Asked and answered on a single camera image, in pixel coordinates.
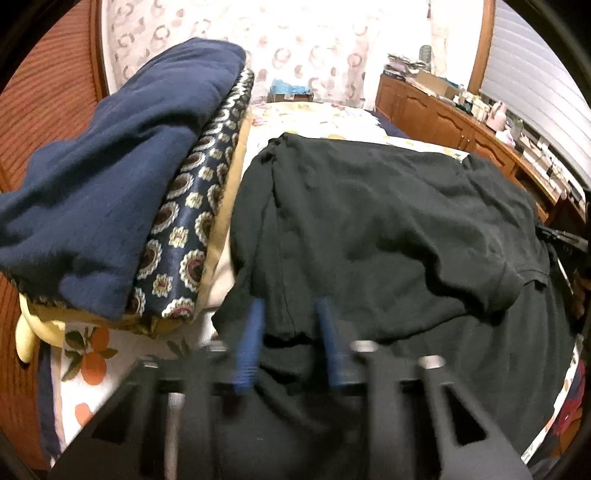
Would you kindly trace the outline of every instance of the white roller shutter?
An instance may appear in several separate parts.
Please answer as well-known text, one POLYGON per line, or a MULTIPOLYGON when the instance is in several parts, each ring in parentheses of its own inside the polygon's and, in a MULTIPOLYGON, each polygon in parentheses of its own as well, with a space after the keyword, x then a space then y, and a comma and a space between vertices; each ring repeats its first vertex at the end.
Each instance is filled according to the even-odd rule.
POLYGON ((546 42, 503 0, 482 92, 505 102, 591 184, 591 110, 546 42))

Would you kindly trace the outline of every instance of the black clothing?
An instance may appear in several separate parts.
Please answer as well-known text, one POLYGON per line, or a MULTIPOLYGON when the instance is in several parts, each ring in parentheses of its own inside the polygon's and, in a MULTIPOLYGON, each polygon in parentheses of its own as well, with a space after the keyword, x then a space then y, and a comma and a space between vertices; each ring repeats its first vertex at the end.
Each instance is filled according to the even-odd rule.
POLYGON ((236 284, 213 318, 234 347, 251 300, 267 301, 256 391, 217 430, 224 478, 261 478, 259 465, 263 478, 357 478, 362 403, 317 394, 324 296, 359 339, 444 357, 521 454, 574 344, 537 221, 529 194, 474 155, 272 140, 238 193, 236 284))

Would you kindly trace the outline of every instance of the wooden headboard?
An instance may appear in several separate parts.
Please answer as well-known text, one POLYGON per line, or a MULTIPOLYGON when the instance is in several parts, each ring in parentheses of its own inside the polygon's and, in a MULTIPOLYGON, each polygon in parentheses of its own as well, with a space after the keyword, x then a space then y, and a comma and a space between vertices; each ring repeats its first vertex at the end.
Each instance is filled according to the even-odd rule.
MULTIPOLYGON (((100 49, 100 0, 81 0, 21 63, 0 95, 0 191, 19 187, 36 149, 86 129, 106 95, 100 49)), ((22 461, 43 470, 37 354, 27 370, 17 362, 19 315, 18 294, 0 275, 0 430, 22 461)))

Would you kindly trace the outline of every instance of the navy blue blanket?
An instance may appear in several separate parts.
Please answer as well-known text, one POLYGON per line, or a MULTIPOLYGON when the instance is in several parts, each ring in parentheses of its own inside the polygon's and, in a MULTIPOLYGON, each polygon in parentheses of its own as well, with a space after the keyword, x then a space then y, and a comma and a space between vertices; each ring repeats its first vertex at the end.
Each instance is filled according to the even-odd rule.
POLYGON ((371 113, 375 118, 379 121, 379 126, 384 129, 386 135, 389 137, 400 137, 400 138, 410 138, 406 133, 400 130, 396 125, 394 125, 388 118, 383 116, 381 113, 374 112, 373 110, 366 110, 366 112, 371 113))
POLYGON ((243 69, 237 45, 191 39, 38 150, 0 195, 0 271, 34 301, 119 320, 168 182, 243 69))

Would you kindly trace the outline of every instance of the paisley fabric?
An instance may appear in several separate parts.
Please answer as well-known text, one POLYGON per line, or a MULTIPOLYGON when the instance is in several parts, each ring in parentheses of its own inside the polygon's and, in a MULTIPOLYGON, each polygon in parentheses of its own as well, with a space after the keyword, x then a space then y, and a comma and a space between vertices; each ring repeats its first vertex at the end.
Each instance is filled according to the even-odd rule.
POLYGON ((130 313, 193 317, 210 230, 253 81, 245 69, 170 183, 145 244, 130 313))

